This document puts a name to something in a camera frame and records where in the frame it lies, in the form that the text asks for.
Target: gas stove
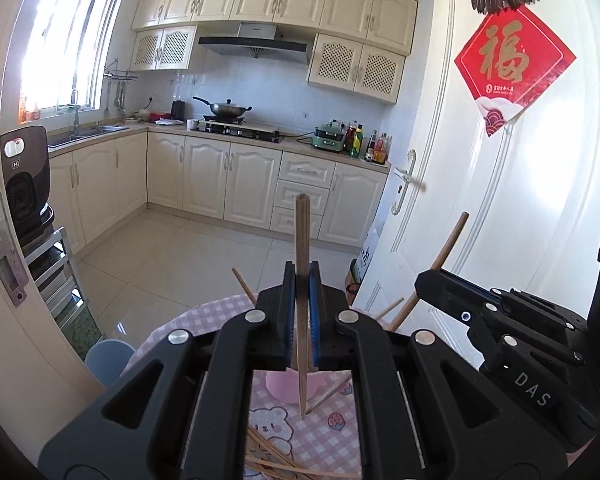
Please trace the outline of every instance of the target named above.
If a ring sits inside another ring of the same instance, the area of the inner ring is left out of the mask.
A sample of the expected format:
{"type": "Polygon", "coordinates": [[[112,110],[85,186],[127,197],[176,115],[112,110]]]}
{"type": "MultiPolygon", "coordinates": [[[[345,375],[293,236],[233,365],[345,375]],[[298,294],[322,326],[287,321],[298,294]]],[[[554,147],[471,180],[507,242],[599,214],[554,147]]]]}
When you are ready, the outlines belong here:
{"type": "Polygon", "coordinates": [[[200,124],[200,130],[210,134],[245,137],[247,139],[264,140],[265,142],[281,142],[280,131],[268,124],[241,122],[239,124],[205,121],[200,124]]]}

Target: lattice cabinet door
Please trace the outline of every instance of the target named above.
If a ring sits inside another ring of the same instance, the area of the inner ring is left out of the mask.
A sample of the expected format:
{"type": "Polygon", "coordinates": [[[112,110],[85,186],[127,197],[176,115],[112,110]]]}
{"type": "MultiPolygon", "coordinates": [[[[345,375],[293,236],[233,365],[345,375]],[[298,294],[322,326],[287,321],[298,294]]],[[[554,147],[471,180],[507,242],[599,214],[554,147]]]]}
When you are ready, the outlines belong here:
{"type": "Polygon", "coordinates": [[[158,47],[158,70],[189,68],[196,26],[165,28],[158,47]]]}
{"type": "Polygon", "coordinates": [[[153,70],[162,39],[161,30],[138,32],[134,52],[131,55],[131,70],[153,70]]]}
{"type": "Polygon", "coordinates": [[[309,70],[309,83],[353,90],[361,54],[361,43],[319,34],[309,70]]]}
{"type": "Polygon", "coordinates": [[[404,69],[404,56],[365,45],[354,91],[395,103],[404,69]]]}

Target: green appliance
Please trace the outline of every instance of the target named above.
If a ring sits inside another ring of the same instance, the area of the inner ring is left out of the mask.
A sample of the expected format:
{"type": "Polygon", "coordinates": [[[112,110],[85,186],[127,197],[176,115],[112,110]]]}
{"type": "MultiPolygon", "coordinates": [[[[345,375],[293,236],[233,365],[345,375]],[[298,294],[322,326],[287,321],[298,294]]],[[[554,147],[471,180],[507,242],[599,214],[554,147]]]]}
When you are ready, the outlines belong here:
{"type": "Polygon", "coordinates": [[[345,130],[337,121],[319,126],[315,129],[313,145],[319,150],[341,152],[344,148],[345,130]]]}

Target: chinese character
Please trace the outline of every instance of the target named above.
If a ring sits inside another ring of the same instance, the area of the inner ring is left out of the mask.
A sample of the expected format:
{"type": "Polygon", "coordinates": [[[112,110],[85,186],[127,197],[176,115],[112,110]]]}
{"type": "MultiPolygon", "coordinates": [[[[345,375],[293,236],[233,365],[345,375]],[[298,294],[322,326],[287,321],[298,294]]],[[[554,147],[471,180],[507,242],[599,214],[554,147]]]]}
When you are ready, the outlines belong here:
{"type": "MultiPolygon", "coordinates": [[[[529,66],[529,56],[523,52],[518,52],[516,48],[520,42],[520,37],[516,36],[515,33],[520,30],[522,30],[522,23],[518,20],[513,20],[502,28],[504,40],[500,45],[498,62],[495,65],[499,78],[514,83],[522,81],[522,74],[529,66]]],[[[491,79],[495,51],[500,41],[496,36],[497,32],[497,25],[489,27],[486,31],[489,41],[480,49],[480,54],[484,56],[480,72],[486,74],[487,79],[491,79]]]]}

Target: window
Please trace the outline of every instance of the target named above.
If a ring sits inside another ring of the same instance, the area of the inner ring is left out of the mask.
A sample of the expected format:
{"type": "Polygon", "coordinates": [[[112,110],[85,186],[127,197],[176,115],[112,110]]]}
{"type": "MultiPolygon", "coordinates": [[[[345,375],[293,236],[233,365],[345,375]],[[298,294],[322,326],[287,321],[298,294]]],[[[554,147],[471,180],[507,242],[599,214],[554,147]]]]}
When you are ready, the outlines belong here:
{"type": "Polygon", "coordinates": [[[98,108],[115,3],[40,0],[22,67],[21,123],[40,113],[56,115],[72,104],[98,108]]]}

